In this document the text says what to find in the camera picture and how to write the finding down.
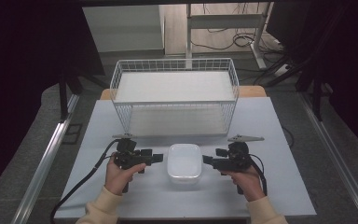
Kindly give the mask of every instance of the sleeve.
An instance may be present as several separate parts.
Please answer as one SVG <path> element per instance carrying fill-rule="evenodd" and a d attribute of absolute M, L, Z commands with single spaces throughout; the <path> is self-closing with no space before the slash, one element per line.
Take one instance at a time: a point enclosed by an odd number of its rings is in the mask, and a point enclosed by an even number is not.
<path fill-rule="evenodd" d="M 87 203 L 86 215 L 81 217 L 76 224 L 85 223 L 116 223 L 118 215 L 116 208 L 121 202 L 122 196 L 117 196 L 109 192 L 105 187 L 97 200 Z"/>
<path fill-rule="evenodd" d="M 286 218 L 277 214 L 272 207 L 269 197 L 250 202 L 247 205 L 252 224 L 287 224 Z"/>

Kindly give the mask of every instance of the white table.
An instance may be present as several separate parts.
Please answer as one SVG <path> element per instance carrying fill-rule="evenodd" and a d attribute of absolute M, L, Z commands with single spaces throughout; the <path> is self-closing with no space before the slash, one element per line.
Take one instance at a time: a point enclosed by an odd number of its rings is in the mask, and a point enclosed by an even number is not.
<path fill-rule="evenodd" d="M 97 101 L 63 195 L 90 171 L 113 140 L 112 135 L 120 133 L 123 129 L 112 102 Z M 196 144 L 203 155 L 215 157 L 214 150 L 227 148 L 227 138 L 236 134 L 265 138 L 249 142 L 248 146 L 264 162 L 268 196 L 277 212 L 285 216 L 316 215 L 272 102 L 268 97 L 257 97 L 238 100 L 228 136 L 133 139 L 138 143 L 137 149 L 153 148 L 154 153 L 164 153 L 165 160 L 134 176 L 117 210 L 119 216 L 127 219 L 248 217 L 245 198 L 237 194 L 229 176 L 221 176 L 212 166 L 203 164 L 200 182 L 192 187 L 175 186 L 166 169 L 166 152 L 171 145 Z M 106 163 L 62 205 L 56 218 L 85 214 L 85 203 L 95 200 L 101 191 Z"/>

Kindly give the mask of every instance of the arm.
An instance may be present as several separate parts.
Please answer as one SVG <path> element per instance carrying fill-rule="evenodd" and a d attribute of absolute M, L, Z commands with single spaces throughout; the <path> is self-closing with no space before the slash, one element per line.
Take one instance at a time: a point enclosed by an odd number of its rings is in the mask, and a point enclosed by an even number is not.
<path fill-rule="evenodd" d="M 118 215 L 116 208 L 121 202 L 122 190 L 132 181 L 133 174 L 142 171 L 146 164 L 132 166 L 128 170 L 121 170 L 113 162 L 113 157 L 107 163 L 105 184 L 101 194 L 94 202 L 87 203 L 86 215 L 76 223 L 116 223 Z"/>
<path fill-rule="evenodd" d="M 277 214 L 269 197 L 264 195 L 261 189 L 260 179 L 253 166 L 243 173 L 220 171 L 222 174 L 230 175 L 233 183 L 240 186 L 243 195 L 248 201 L 248 209 L 252 224 L 286 224 L 284 216 Z"/>

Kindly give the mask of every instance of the black cable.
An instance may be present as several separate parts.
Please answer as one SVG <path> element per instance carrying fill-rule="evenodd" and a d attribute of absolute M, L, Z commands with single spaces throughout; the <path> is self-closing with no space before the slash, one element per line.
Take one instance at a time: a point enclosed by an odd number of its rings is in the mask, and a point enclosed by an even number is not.
<path fill-rule="evenodd" d="M 66 202 L 66 200 L 68 200 L 69 197 L 72 196 L 72 194 L 75 193 L 75 191 L 77 191 L 78 188 L 80 188 L 87 180 L 90 179 L 90 177 L 92 177 L 94 175 L 94 173 L 98 170 L 98 168 L 101 166 L 101 164 L 103 163 L 103 160 L 105 160 L 106 158 L 106 153 L 109 150 L 109 148 L 115 143 L 118 142 L 118 139 L 115 139 L 114 141 L 112 141 L 106 148 L 106 150 L 104 151 L 103 155 L 101 156 L 100 159 L 98 159 L 97 163 L 95 163 L 94 167 L 92 168 L 92 170 L 89 172 L 88 175 L 86 175 L 82 180 L 80 180 L 66 195 L 65 197 L 63 197 L 53 208 L 53 210 L 50 213 L 50 223 L 54 224 L 54 216 L 57 212 L 57 210 L 61 207 L 61 205 L 63 203 Z"/>
<path fill-rule="evenodd" d="M 260 83 L 260 81 L 266 77 L 267 75 L 270 75 L 272 73 L 274 73 L 276 70 L 279 69 L 280 66 L 284 65 L 284 63 L 286 63 L 289 60 L 289 57 L 286 55 L 283 55 L 280 60 L 278 60 L 276 63 L 274 63 L 268 70 L 266 70 L 260 77 L 258 77 L 253 85 L 258 85 Z"/>
<path fill-rule="evenodd" d="M 263 59 L 270 63 L 276 63 L 277 61 L 272 61 L 271 59 L 267 58 L 266 55 L 269 54 L 283 54 L 282 52 L 265 52 L 263 53 Z"/>
<path fill-rule="evenodd" d="M 281 125 L 281 126 L 282 126 L 282 129 L 283 129 L 284 131 L 286 131 L 287 133 L 289 133 L 290 138 L 291 138 L 291 143 L 289 144 L 289 147 L 292 148 L 292 147 L 295 145 L 295 137 L 293 136 L 293 134 L 292 134 L 287 128 L 285 128 L 283 125 Z"/>
<path fill-rule="evenodd" d="M 235 68 L 235 70 L 247 71 L 247 72 L 264 72 L 263 70 L 252 70 L 247 68 Z"/>
<path fill-rule="evenodd" d="M 246 9 L 246 14 L 248 13 L 248 3 L 244 3 L 243 4 L 243 8 L 242 8 L 242 14 L 245 14 L 245 9 Z"/>
<path fill-rule="evenodd" d="M 266 177 L 264 176 L 264 171 L 261 172 L 260 168 L 257 166 L 257 164 L 254 162 L 254 160 L 251 159 L 251 163 L 252 165 L 254 166 L 255 170 L 257 171 L 258 175 L 260 176 L 260 180 L 261 180 L 261 185 L 263 186 L 263 192 L 264 192 L 264 195 L 267 196 L 267 179 Z"/>
<path fill-rule="evenodd" d="M 262 172 L 263 172 L 263 174 L 264 174 L 264 164 L 263 164 L 263 162 L 261 161 L 261 159 L 260 159 L 258 156 L 254 155 L 254 154 L 249 154 L 249 156 L 253 156 L 253 157 L 257 158 L 257 159 L 260 161 L 261 169 L 262 169 Z"/>
<path fill-rule="evenodd" d="M 202 4 L 203 7 L 203 11 L 204 11 L 204 15 L 206 15 L 206 11 L 208 11 L 209 14 L 211 14 L 211 12 L 209 11 L 209 9 L 206 7 L 206 4 Z M 231 12 L 231 14 L 234 14 L 234 12 L 238 9 L 238 14 L 240 14 L 240 3 L 237 4 L 237 6 L 234 8 L 234 10 Z M 209 33 L 218 33 L 218 32 L 223 32 L 228 30 L 228 28 L 224 28 L 224 29 L 220 29 L 220 30 L 210 30 L 210 29 L 206 29 Z"/>
<path fill-rule="evenodd" d="M 241 44 L 237 43 L 237 40 L 239 40 L 239 39 L 245 39 L 245 40 L 249 39 L 250 41 L 248 40 L 248 43 L 241 45 Z M 243 33 L 238 33 L 232 37 L 232 41 L 236 46 L 238 46 L 240 48 L 245 48 L 245 47 L 248 47 L 251 45 L 251 41 L 255 41 L 255 40 L 248 35 L 243 35 Z"/>
<path fill-rule="evenodd" d="M 276 52 L 276 53 L 284 53 L 283 50 L 276 50 L 276 49 L 270 49 L 266 42 L 264 41 L 263 37 L 260 37 L 261 42 L 263 43 L 264 46 L 259 46 L 261 49 L 267 49 L 267 50 L 261 50 L 261 51 L 266 51 L 266 52 Z"/>
<path fill-rule="evenodd" d="M 250 78 L 254 78 L 254 77 L 259 77 L 259 75 L 250 76 L 250 77 L 244 77 L 244 78 L 238 79 L 238 81 L 239 81 L 239 82 L 242 82 L 242 81 L 244 81 L 244 80 L 247 80 L 247 79 L 250 79 Z"/>
<path fill-rule="evenodd" d="M 200 44 L 195 44 L 192 40 L 190 41 L 191 44 L 193 44 L 194 46 L 198 46 L 198 47 L 203 47 L 203 48 L 207 48 L 207 49 L 218 49 L 218 48 L 214 48 L 214 47 L 210 47 L 210 46 L 206 46 L 206 45 L 200 45 Z M 223 49 L 229 49 L 231 46 L 234 45 L 234 42 L 232 42 L 228 47 L 222 48 L 222 49 L 218 49 L 218 50 L 223 50 Z"/>

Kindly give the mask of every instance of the power strip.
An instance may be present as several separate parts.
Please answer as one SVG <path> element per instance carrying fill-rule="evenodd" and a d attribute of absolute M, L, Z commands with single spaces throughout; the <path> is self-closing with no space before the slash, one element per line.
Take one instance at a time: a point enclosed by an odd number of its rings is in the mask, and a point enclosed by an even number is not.
<path fill-rule="evenodd" d="M 282 67 L 280 67 L 280 68 L 274 73 L 275 77 L 279 77 L 279 76 L 281 76 L 282 74 L 284 74 L 285 72 L 287 72 L 287 71 L 290 69 L 289 66 L 290 66 L 290 65 L 286 63 L 286 64 L 284 64 Z"/>

